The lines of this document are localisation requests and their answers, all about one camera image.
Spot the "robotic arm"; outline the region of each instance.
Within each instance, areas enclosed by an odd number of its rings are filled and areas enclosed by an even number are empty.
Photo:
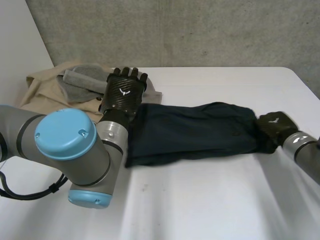
[[[147,74],[138,78],[137,68],[130,76],[129,70],[116,68],[109,75],[99,108],[103,117],[96,125],[78,109],[45,116],[1,105],[0,162],[18,156],[56,168],[73,183],[71,203],[108,207],[127,149],[128,126],[147,86]]]
[[[300,131],[283,112],[270,112],[257,120],[258,128],[317,184],[320,185],[320,139]]]

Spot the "light blue cap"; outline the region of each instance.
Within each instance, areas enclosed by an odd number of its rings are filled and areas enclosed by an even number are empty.
[[[83,111],[65,108],[44,117],[35,129],[34,140],[43,155],[54,160],[72,160],[95,144],[97,130]]]
[[[86,190],[69,190],[70,203],[89,209],[105,209],[109,206],[112,195]]]

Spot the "dark navy garment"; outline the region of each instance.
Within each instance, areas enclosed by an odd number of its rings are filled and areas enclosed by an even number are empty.
[[[246,107],[214,102],[196,107],[142,104],[129,129],[127,168],[158,166],[277,148]]]

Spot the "gray wall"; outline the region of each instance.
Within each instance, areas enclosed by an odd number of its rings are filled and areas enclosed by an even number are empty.
[[[320,97],[319,0],[26,2],[55,65],[282,66]]]

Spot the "black cable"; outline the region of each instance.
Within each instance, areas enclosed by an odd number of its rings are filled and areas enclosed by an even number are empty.
[[[41,191],[41,192],[37,192],[37,193],[20,195],[20,194],[16,194],[13,191],[11,191],[11,189],[9,188],[9,186],[7,184],[6,175],[2,171],[0,171],[0,179],[1,179],[3,189],[4,189],[4,190],[0,189],[0,196],[5,197],[5,198],[9,198],[9,199],[25,200],[25,201],[40,199],[40,198],[43,198],[51,193],[55,193],[56,191],[59,190],[59,188],[63,184],[65,184],[68,181],[68,178],[64,174],[62,174],[60,176],[60,178],[58,179],[58,181],[56,183],[52,184],[48,189]]]

